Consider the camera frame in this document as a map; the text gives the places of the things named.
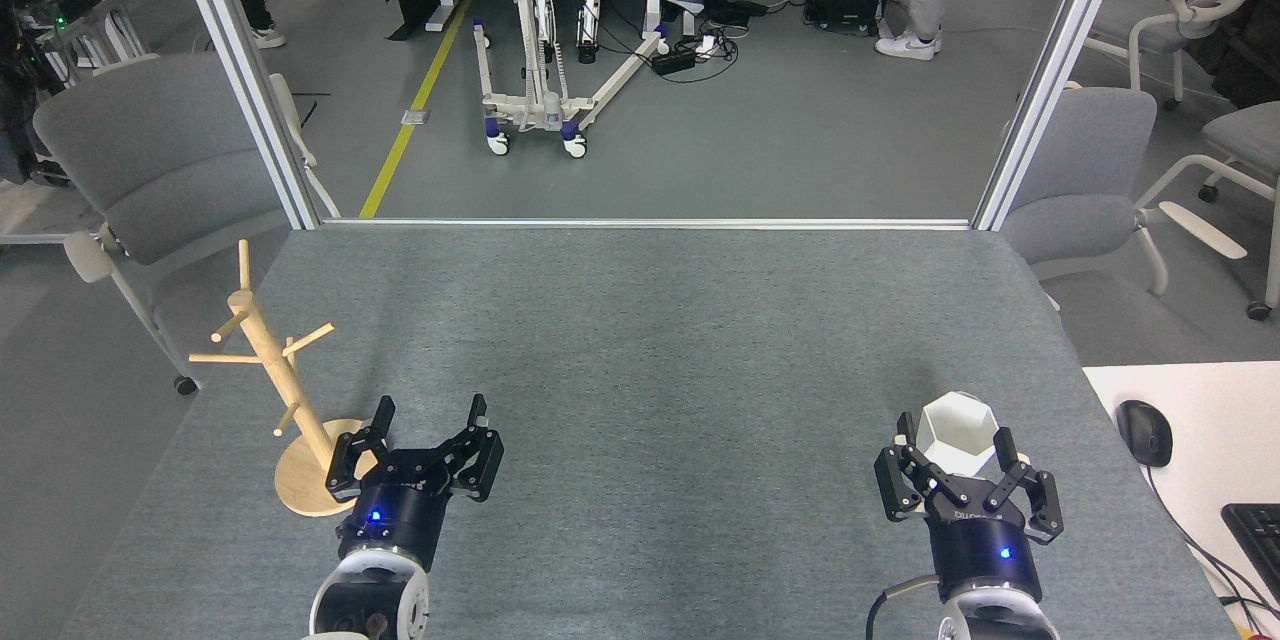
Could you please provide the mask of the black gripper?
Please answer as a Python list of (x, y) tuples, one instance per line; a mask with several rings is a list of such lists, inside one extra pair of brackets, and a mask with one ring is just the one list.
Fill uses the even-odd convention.
[(940, 599), (948, 602), (973, 586), (1009, 586), (1037, 600), (1038, 573), (1028, 538), (1048, 545), (1064, 531), (1055, 476), (1021, 460), (1011, 429), (998, 428), (992, 442), (1004, 477), (986, 497), (984, 509), (1000, 511), (1021, 488), (1030, 503), (1028, 520), (1038, 532), (1025, 535), (1025, 518), (1015, 507), (977, 513), (970, 484), (945, 472), (916, 447), (911, 412), (899, 416), (896, 429), (902, 438), (876, 458), (876, 481), (890, 521), (902, 522), (918, 507), (925, 513)]
[[(387, 445), (394, 413), (392, 397), (381, 397), (371, 421), (335, 442), (326, 490), (338, 502), (357, 500), (337, 529), (338, 556), (344, 558), (361, 547), (393, 549), (428, 572), (451, 495), (488, 499), (504, 448), (489, 426), (480, 393), (472, 398), (463, 430), (434, 448), (411, 451), (408, 460), (398, 460)], [(366, 452), (372, 453), (375, 466), (360, 479), (356, 494), (355, 472)]]

